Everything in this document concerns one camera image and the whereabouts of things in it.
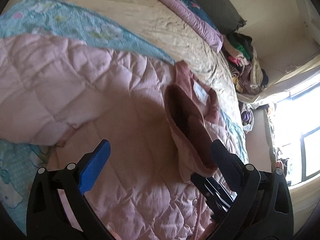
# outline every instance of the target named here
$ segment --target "window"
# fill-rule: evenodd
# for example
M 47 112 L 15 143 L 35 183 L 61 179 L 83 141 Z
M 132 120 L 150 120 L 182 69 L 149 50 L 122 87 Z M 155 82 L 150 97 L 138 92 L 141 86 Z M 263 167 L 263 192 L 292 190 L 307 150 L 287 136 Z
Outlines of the window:
M 275 142 L 291 185 L 320 173 L 320 83 L 277 103 Z

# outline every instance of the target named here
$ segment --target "quilted fabric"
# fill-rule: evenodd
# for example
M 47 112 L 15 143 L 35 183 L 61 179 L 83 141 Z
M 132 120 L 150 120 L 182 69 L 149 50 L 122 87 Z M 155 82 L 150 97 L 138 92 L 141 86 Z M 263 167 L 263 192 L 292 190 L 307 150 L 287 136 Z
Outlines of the quilted fabric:
M 201 233 L 209 213 L 180 176 L 183 162 L 164 111 L 173 65 L 32 34 L 1 39 L 0 55 L 1 139 L 64 144 L 48 164 L 61 169 L 106 138 L 111 157 L 85 193 L 101 221 L 113 222 L 123 240 L 185 239 L 200 218 Z

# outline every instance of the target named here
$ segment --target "blue gripper pad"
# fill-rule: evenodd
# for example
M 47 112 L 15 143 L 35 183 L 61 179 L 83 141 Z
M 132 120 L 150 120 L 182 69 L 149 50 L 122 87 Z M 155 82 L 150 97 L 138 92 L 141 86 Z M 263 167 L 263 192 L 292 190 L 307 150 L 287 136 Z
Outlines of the blue gripper pad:
M 110 157 L 110 152 L 111 146 L 107 140 L 102 140 L 94 150 L 95 154 L 80 173 L 79 190 L 82 195 L 92 189 L 100 172 L 102 171 L 103 166 Z

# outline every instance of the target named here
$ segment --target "wall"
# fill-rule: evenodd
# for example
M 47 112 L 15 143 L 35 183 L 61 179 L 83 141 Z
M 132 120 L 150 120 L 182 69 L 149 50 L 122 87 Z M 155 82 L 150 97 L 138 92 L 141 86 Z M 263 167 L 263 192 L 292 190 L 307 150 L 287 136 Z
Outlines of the wall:
M 305 31 L 296 0 L 230 0 L 247 24 L 239 31 L 253 38 L 260 64 L 276 82 L 320 53 Z
M 253 117 L 253 129 L 245 135 L 249 162 L 260 171 L 271 172 L 270 147 L 266 139 L 263 110 L 254 110 Z

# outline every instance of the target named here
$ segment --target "black mechanical device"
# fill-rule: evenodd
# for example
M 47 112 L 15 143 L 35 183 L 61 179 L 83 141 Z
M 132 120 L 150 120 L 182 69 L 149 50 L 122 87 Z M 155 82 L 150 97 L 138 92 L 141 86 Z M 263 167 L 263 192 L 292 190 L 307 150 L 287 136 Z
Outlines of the black mechanical device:
M 40 168 L 28 202 L 27 237 L 20 234 L 19 238 L 12 238 L 0 232 L 1 239 L 114 240 L 84 196 L 93 187 L 109 156 L 110 144 L 103 140 L 77 164 L 69 163 L 59 171 Z M 244 165 L 219 140 L 212 143 L 212 157 L 237 196 L 234 198 L 212 177 L 192 175 L 191 181 L 205 196 L 213 211 L 212 219 L 217 223 L 207 240 L 291 239 L 292 204 L 283 172 L 280 169 L 273 173 L 262 172 L 251 164 Z M 69 223 L 58 189 L 64 190 L 83 231 Z

